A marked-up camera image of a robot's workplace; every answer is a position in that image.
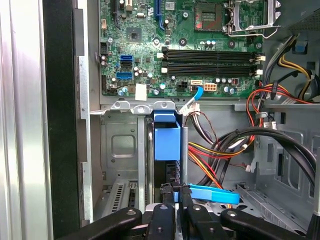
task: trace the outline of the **metal frame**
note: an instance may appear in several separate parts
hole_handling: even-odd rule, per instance
[[[0,239],[51,240],[41,0],[0,1],[0,59]]]

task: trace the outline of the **ram slot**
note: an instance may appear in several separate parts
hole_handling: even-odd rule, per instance
[[[212,66],[201,64],[168,63],[169,75],[214,75],[223,77],[250,77],[255,75],[251,66]]]
[[[168,62],[222,62],[249,64],[256,59],[256,54],[252,52],[172,50],[166,47],[162,48],[162,52],[163,58]]]

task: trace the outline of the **black cable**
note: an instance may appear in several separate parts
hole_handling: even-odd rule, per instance
[[[231,133],[228,139],[226,140],[226,144],[230,145],[238,138],[252,135],[267,136],[277,140],[283,146],[283,148],[292,156],[292,158],[297,161],[299,166],[302,168],[303,172],[307,175],[308,179],[310,180],[311,185],[314,186],[316,172],[315,156],[305,146],[303,146],[293,138],[285,135],[284,133],[269,128],[249,127],[237,131],[237,133]]]

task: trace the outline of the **blue plastic clip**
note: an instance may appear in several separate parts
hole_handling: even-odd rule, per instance
[[[240,195],[228,190],[210,186],[198,186],[189,184],[193,199],[209,200],[222,204],[239,204]]]

